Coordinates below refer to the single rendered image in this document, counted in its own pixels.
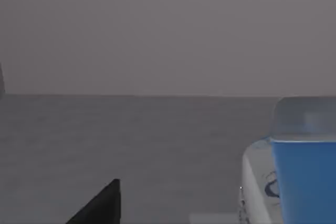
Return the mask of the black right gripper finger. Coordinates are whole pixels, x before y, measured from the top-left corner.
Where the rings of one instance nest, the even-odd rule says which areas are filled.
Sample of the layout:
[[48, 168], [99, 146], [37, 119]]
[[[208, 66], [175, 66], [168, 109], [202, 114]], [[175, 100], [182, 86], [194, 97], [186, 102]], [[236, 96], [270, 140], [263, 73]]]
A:
[[121, 224], [121, 185], [114, 179], [65, 224]]

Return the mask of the dark grey cabinet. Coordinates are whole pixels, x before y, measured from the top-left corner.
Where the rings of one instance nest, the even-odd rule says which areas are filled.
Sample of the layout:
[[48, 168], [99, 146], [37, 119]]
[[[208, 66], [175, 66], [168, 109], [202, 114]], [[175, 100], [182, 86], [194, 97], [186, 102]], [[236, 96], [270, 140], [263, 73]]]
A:
[[4, 96], [4, 94], [5, 94], [4, 73], [3, 73], [2, 64], [0, 63], [0, 99]]

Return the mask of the blue and white bottle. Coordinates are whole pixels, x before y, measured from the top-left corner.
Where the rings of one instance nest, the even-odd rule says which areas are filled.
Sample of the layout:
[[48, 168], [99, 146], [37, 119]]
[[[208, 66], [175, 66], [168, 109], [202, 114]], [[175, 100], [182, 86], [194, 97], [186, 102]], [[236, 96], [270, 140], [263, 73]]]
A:
[[285, 97], [246, 148], [239, 224], [336, 224], [336, 96]]

